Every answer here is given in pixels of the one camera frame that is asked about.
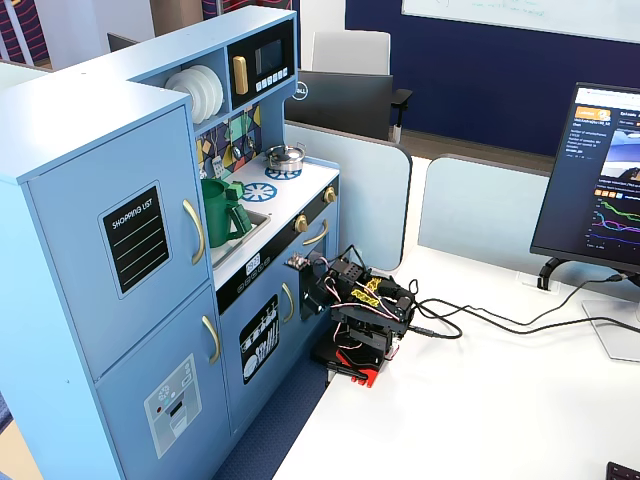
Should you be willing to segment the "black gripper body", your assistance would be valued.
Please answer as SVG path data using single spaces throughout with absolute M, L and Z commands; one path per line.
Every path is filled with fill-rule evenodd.
M 325 257 L 312 260 L 304 269 L 304 292 L 308 292 L 316 302 L 330 299 L 332 305 L 340 303 L 335 278 L 331 273 L 331 265 Z

